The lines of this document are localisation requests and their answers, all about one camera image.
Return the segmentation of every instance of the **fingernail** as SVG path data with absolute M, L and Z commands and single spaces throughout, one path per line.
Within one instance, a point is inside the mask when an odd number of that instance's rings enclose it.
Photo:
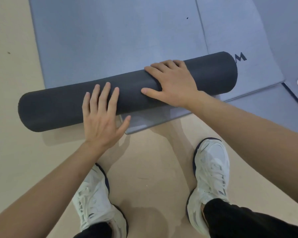
M 146 94 L 146 93 L 147 93 L 147 91 L 148 91 L 148 89 L 147 89 L 147 88 L 142 88 L 142 89 L 141 89 L 141 92 L 142 92 L 143 94 Z

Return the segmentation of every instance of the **white sneaker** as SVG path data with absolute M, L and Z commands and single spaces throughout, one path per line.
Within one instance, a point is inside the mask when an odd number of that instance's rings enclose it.
M 195 149 L 193 172 L 198 181 L 187 200 L 187 217 L 200 233 L 210 237 L 201 204 L 220 198 L 228 202 L 229 159 L 221 140 L 206 138 Z
M 81 219 L 81 231 L 93 224 L 107 222 L 114 238 L 126 238 L 128 223 L 121 210 L 108 199 L 109 183 L 105 172 L 95 164 L 75 193 L 72 202 Z

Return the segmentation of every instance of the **beige floor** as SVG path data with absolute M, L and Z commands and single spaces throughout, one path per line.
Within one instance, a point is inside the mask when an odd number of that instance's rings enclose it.
M 82 125 L 45 133 L 23 126 L 19 98 L 43 88 L 28 0 L 0 0 L 0 212 L 83 141 Z M 208 136 L 218 135 L 190 115 L 124 136 L 101 158 L 110 199 L 125 212 L 130 238 L 199 237 L 185 217 L 185 203 L 195 187 L 193 150 Z M 298 225 L 298 204 L 227 148 L 231 202 Z M 70 204 L 49 237 L 72 237 L 78 229 Z

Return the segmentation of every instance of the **person's right forearm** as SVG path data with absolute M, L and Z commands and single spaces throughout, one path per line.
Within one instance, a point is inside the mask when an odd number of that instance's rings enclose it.
M 187 109 L 257 172 L 298 202 L 298 133 L 196 91 Z

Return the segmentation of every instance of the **pant leg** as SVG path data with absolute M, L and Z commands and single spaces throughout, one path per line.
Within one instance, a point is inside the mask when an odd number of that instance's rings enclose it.
M 298 226 L 252 212 L 248 208 L 228 204 L 221 199 L 208 202 L 203 213 L 212 238 L 298 237 Z
M 106 222 L 91 225 L 74 238 L 111 238 L 112 229 Z

